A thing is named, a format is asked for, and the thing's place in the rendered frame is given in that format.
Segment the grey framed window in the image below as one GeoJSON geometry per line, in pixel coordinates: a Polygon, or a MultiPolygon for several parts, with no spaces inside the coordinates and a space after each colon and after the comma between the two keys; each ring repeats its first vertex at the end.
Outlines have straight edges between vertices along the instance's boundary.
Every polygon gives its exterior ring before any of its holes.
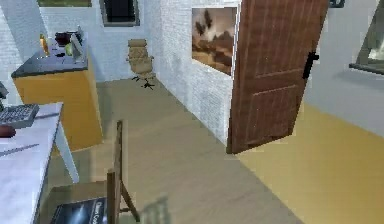
{"type": "Polygon", "coordinates": [[[384,75],[384,0],[379,0],[356,61],[350,68],[384,75]]]}

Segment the brown wooden room door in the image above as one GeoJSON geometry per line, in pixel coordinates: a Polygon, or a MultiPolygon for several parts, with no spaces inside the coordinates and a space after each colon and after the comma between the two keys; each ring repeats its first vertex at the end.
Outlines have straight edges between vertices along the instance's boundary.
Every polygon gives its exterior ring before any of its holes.
{"type": "Polygon", "coordinates": [[[242,0],[227,152],[292,134],[317,50],[328,0],[242,0]]]}

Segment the grey pen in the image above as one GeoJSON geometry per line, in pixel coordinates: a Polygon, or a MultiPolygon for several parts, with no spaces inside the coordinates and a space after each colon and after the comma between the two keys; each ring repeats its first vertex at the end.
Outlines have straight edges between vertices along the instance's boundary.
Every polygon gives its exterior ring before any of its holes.
{"type": "Polygon", "coordinates": [[[40,115],[40,116],[35,116],[35,120],[38,120],[38,119],[46,119],[46,118],[50,118],[50,117],[57,117],[59,116],[60,117],[60,113],[50,113],[50,114],[44,114],[44,115],[40,115]]]}

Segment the dark red pot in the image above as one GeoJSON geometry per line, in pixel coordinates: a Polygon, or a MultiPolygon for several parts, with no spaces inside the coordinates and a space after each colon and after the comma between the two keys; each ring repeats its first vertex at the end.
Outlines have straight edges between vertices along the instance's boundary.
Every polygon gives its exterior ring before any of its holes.
{"type": "Polygon", "coordinates": [[[55,34],[55,40],[59,46],[65,46],[70,43],[71,33],[57,32],[55,34]]]}

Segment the yellow cabinet with grey top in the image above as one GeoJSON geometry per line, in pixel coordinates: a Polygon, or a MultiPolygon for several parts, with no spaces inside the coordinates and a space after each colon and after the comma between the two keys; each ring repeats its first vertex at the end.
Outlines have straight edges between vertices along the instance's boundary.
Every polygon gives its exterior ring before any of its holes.
{"type": "Polygon", "coordinates": [[[80,62],[72,56],[58,57],[65,49],[54,41],[49,49],[49,57],[39,50],[11,74],[22,102],[62,102],[61,123],[71,151],[100,144],[103,134],[87,40],[80,62]]]}

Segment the dark red round object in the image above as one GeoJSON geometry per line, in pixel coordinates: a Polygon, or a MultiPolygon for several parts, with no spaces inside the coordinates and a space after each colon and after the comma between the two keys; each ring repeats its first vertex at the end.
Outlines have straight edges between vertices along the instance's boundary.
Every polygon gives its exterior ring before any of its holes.
{"type": "Polygon", "coordinates": [[[12,138],[16,130],[12,126],[0,125],[0,138],[12,138]]]}

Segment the grey pencil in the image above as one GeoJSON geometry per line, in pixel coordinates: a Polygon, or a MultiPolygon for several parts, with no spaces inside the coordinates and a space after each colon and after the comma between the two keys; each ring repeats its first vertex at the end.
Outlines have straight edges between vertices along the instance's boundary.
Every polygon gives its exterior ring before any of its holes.
{"type": "Polygon", "coordinates": [[[12,153],[20,152],[20,151],[23,151],[23,150],[26,150],[29,148],[33,148],[33,147],[36,147],[38,145],[39,144],[36,143],[36,144],[31,144],[31,145],[26,145],[26,146],[22,146],[22,147],[16,147],[16,148],[8,149],[6,151],[0,152],[0,157],[6,156],[6,155],[9,155],[12,153]]]}

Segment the dark book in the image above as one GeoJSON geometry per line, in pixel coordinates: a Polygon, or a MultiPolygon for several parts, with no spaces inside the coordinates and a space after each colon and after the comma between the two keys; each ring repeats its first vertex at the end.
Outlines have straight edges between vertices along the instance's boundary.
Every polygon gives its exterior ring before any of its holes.
{"type": "Polygon", "coordinates": [[[50,224],[107,224],[105,197],[61,204],[50,224]]]}

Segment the grey laptop keyboard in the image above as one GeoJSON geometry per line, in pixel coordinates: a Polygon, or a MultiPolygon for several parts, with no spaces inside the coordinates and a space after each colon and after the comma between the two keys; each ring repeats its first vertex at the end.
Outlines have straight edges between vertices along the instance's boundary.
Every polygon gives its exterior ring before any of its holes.
{"type": "Polygon", "coordinates": [[[38,111],[38,104],[5,107],[0,112],[0,125],[8,125],[15,129],[30,127],[38,111]]]}

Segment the orange bottle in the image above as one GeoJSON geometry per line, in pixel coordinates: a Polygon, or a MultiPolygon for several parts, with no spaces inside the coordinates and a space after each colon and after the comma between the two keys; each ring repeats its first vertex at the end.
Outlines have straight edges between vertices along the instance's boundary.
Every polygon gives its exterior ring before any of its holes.
{"type": "Polygon", "coordinates": [[[50,55],[49,47],[48,47],[47,40],[46,40],[44,34],[40,34],[39,40],[40,40],[40,45],[43,49],[43,52],[45,53],[46,56],[49,56],[50,55]]]}

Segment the green view window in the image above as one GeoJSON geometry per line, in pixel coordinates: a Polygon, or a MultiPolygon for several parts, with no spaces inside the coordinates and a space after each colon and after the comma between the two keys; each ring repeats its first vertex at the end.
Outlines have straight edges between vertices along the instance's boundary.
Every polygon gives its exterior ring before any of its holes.
{"type": "Polygon", "coordinates": [[[37,0],[39,7],[92,7],[92,0],[37,0]]]}

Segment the brown wooden chair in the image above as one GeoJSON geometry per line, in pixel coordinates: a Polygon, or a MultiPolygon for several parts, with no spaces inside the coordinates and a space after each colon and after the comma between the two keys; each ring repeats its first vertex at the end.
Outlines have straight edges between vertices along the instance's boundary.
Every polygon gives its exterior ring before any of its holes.
{"type": "Polygon", "coordinates": [[[123,183],[123,121],[116,123],[113,167],[108,170],[106,179],[89,183],[77,183],[53,187],[41,206],[37,224],[50,224],[56,208],[61,204],[105,197],[107,199],[107,224],[119,224],[119,215],[130,212],[136,222],[139,213],[123,183]]]}

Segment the white table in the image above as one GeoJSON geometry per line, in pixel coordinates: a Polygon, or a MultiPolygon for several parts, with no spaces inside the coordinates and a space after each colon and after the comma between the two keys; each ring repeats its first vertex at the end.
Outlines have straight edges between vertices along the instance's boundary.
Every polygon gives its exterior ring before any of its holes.
{"type": "MultiPolygon", "coordinates": [[[[40,106],[37,116],[60,113],[63,103],[40,106]]],[[[35,120],[13,138],[0,139],[0,152],[26,145],[39,145],[0,157],[0,224],[34,224],[53,145],[59,149],[73,183],[79,182],[60,117],[35,120]]]]}

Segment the brown framed landscape picture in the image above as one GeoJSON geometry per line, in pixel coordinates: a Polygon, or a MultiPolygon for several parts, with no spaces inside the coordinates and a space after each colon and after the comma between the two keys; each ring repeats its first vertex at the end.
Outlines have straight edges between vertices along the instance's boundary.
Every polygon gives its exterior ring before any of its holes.
{"type": "Polygon", "coordinates": [[[194,60],[231,74],[236,14],[236,7],[192,9],[194,60]]]}

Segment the beige office chair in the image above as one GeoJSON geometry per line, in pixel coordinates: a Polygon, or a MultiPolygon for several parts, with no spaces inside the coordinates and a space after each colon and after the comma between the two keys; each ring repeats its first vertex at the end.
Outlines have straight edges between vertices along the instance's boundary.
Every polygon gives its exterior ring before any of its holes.
{"type": "Polygon", "coordinates": [[[126,61],[135,74],[133,80],[144,80],[143,88],[152,88],[150,82],[155,77],[153,72],[153,56],[148,54],[147,41],[145,39],[130,39],[128,41],[128,55],[126,61]]]}

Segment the dark window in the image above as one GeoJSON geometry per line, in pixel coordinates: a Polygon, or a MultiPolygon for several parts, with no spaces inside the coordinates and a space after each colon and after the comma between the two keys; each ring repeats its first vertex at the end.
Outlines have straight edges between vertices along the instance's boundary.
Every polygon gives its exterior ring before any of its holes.
{"type": "Polygon", "coordinates": [[[135,27],[140,25],[137,0],[99,0],[105,27],[135,27]]]}

